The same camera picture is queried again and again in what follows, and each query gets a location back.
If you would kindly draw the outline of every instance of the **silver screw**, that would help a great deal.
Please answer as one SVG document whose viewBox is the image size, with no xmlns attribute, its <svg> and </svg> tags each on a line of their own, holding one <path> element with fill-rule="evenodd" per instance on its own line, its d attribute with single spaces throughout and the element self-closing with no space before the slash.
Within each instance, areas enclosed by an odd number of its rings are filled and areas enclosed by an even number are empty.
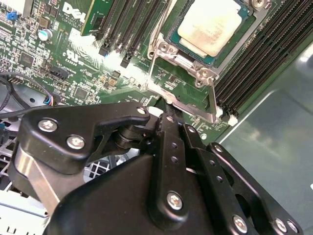
<svg viewBox="0 0 313 235">
<path fill-rule="evenodd" d="M 219 147 L 218 145 L 215 145 L 214 147 L 215 147 L 215 149 L 216 149 L 218 152 L 220 152 L 220 153 L 223 152 L 223 150 L 221 149 L 221 147 Z"/>
<path fill-rule="evenodd" d="M 73 149 L 82 149 L 85 146 L 85 142 L 80 136 L 68 137 L 67 144 L 70 148 Z"/>
<path fill-rule="evenodd" d="M 138 111 L 140 114 L 143 114 L 143 115 L 146 114 L 146 111 L 145 111 L 143 108 L 137 108 L 137 111 Z"/>
<path fill-rule="evenodd" d="M 172 116 L 167 116 L 166 119 L 168 119 L 170 122 L 175 122 Z"/>
<path fill-rule="evenodd" d="M 284 223 L 280 220 L 280 219 L 275 219 L 275 223 L 277 225 L 277 227 L 284 233 L 287 232 L 287 228 L 286 226 L 284 225 Z"/>
<path fill-rule="evenodd" d="M 252 5 L 254 8 L 260 8 L 264 6 L 265 0 L 252 0 Z"/>
<path fill-rule="evenodd" d="M 159 45 L 159 47 L 158 47 L 159 49 L 160 49 L 160 51 L 162 51 L 162 52 L 167 52 L 167 50 L 168 50 L 168 48 L 169 48 L 169 46 L 168 46 L 168 44 L 167 43 L 160 43 L 160 45 Z"/>
<path fill-rule="evenodd" d="M 192 132 L 192 133 L 195 133 L 195 132 L 196 132 L 195 129 L 194 129 L 192 126 L 188 126 L 188 130 L 189 130 L 190 132 Z"/>
<path fill-rule="evenodd" d="M 54 132 L 56 129 L 58 129 L 58 125 L 54 121 L 48 119 L 41 120 L 38 123 L 38 127 L 42 131 L 46 132 Z"/>
<path fill-rule="evenodd" d="M 200 86 L 202 86 L 202 85 L 203 85 L 203 82 L 201 82 L 201 81 L 197 81 L 197 82 L 196 82 L 196 86 L 197 86 L 197 87 L 200 87 Z"/>
<path fill-rule="evenodd" d="M 295 232 L 298 233 L 298 229 L 297 227 L 294 225 L 294 223 L 292 223 L 290 220 L 287 220 L 287 224 L 289 225 L 289 227 Z"/>
<path fill-rule="evenodd" d="M 236 225 L 236 228 L 242 232 L 243 234 L 246 234 L 248 232 L 248 227 L 245 223 L 245 221 L 238 215 L 235 215 L 233 217 L 233 221 L 234 221 L 234 224 Z"/>
<path fill-rule="evenodd" d="M 167 194 L 167 203 L 170 205 L 171 208 L 174 210 L 180 210 L 182 208 L 182 200 L 175 192 L 169 192 Z"/>
</svg>

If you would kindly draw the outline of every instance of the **capacitor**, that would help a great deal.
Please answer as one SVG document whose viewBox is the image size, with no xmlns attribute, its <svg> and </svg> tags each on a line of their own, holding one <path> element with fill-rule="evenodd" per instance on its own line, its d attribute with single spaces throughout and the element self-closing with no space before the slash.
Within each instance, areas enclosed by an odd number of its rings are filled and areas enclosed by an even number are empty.
<svg viewBox="0 0 313 235">
<path fill-rule="evenodd" d="M 47 28 L 39 30 L 38 37 L 41 41 L 48 41 L 52 38 L 52 32 Z"/>
</svg>

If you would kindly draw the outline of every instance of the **black cable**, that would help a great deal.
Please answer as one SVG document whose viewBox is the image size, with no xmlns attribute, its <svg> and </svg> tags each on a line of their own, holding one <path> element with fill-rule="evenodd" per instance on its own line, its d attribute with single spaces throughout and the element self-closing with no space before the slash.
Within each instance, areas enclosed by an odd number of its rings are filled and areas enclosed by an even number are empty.
<svg viewBox="0 0 313 235">
<path fill-rule="evenodd" d="M 11 117 L 24 115 L 24 114 L 27 114 L 27 113 L 33 111 L 33 110 L 49 109 L 49 108 L 53 108 L 53 107 L 49 106 L 49 105 L 42 105 L 42 106 L 31 107 L 31 108 L 28 108 L 28 109 L 22 109 L 22 110 L 18 110 L 18 111 L 14 111 L 14 112 L 3 113 L 3 114 L 0 114 L 0 119 L 3 120 L 3 119 L 6 119 L 6 118 L 11 118 Z"/>
<path fill-rule="evenodd" d="M 43 92 L 49 96 L 51 99 L 53 99 L 53 96 L 52 94 L 43 86 L 41 85 L 40 83 L 38 83 L 35 79 L 25 75 L 25 74 L 22 74 L 22 73 L 19 73 L 19 72 L 0 72 L 0 76 L 17 76 L 17 77 L 22 77 L 28 81 L 30 81 L 31 83 L 35 84 L 36 86 L 38 86 L 40 89 L 43 90 Z"/>
<path fill-rule="evenodd" d="M 3 103 L 0 106 L 0 111 L 1 111 L 2 109 L 4 109 L 6 107 L 6 105 L 8 104 L 8 102 L 10 100 L 10 97 L 12 94 L 12 87 L 11 87 L 10 83 L 7 80 L 5 80 L 3 77 L 0 77 L 0 82 L 5 84 L 6 88 L 7 88 L 6 96 L 4 98 Z"/>
</svg>

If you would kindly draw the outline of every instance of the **motherboard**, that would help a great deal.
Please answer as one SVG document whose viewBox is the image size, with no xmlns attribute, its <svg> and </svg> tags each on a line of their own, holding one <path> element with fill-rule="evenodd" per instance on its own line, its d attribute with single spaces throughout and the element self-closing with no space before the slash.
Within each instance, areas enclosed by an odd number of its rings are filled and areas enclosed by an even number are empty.
<svg viewBox="0 0 313 235">
<path fill-rule="evenodd" d="M 153 83 L 181 104 L 216 115 L 211 122 L 184 112 L 205 144 L 236 124 L 313 31 L 311 0 L 0 0 L 0 6 L 0 71 L 34 78 L 65 105 L 153 106 L 162 96 L 147 86 Z M 40 91 L 22 77 L 10 81 Z"/>
</svg>

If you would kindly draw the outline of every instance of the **black plastic lever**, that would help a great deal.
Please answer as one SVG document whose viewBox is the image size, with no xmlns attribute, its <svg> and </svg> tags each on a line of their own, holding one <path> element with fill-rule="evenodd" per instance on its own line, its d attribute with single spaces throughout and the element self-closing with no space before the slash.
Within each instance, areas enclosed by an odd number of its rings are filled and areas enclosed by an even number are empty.
<svg viewBox="0 0 313 235">
<path fill-rule="evenodd" d="M 117 127 L 145 125 L 149 119 L 148 111 L 135 102 L 37 110 L 23 117 L 18 140 L 20 147 L 33 158 L 60 173 L 75 174 L 86 165 L 94 137 L 103 136 L 105 143 Z M 41 130 L 38 124 L 42 120 L 53 121 L 57 129 Z M 84 147 L 70 148 L 67 144 L 70 136 L 83 139 Z"/>
</svg>

